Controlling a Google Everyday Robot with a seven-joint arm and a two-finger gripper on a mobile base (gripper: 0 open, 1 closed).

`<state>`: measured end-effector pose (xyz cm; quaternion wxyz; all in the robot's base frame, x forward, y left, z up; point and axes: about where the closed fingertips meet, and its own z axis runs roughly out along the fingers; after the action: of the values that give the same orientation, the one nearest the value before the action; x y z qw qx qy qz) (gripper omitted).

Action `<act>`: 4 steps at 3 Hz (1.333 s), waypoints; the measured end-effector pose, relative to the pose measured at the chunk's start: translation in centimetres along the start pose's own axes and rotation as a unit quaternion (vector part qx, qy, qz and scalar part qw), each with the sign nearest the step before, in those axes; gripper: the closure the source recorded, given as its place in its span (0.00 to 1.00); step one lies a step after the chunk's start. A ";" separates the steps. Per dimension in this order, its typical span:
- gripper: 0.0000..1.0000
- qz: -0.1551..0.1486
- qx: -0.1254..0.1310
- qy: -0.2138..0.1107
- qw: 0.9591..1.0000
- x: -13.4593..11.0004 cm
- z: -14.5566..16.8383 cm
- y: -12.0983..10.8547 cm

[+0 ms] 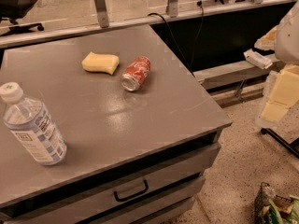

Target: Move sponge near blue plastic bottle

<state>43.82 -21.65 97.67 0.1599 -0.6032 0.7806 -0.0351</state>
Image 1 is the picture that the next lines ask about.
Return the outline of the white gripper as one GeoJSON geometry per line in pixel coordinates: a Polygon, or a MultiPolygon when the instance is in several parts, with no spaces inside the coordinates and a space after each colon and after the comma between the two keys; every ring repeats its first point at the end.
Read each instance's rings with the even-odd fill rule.
{"type": "Polygon", "coordinates": [[[265,81],[263,99],[255,120],[261,128],[276,127],[299,101],[299,1],[278,25],[275,54],[289,65],[279,72],[271,71],[265,81]]]}

